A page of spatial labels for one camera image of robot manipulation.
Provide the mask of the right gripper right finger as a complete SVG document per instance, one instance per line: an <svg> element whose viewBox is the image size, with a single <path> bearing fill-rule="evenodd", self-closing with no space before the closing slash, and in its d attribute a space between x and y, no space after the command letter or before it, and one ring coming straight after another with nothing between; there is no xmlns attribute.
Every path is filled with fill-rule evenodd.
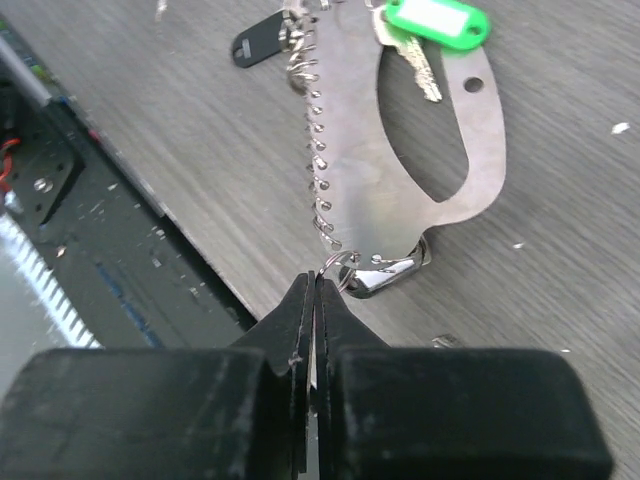
<svg viewBox="0 0 640 480"><path fill-rule="evenodd" d="M323 479L608 479L587 392L539 349L392 347L335 284L314 294Z"/></svg>

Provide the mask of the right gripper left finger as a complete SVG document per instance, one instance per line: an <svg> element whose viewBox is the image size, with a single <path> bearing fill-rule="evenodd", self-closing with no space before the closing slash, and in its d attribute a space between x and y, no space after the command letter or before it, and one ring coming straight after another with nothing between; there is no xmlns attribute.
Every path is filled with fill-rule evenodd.
<svg viewBox="0 0 640 480"><path fill-rule="evenodd" d="M315 278L223 348L58 348L1 403L5 479L295 479Z"/></svg>

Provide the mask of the black key tag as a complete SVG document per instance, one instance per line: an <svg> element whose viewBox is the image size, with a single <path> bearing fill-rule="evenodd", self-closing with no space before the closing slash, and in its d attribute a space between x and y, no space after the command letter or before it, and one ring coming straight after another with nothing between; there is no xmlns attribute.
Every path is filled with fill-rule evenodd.
<svg viewBox="0 0 640 480"><path fill-rule="evenodd" d="M231 43L231 58L236 67L253 67L285 50L289 30L282 10L260 20L237 34Z"/></svg>

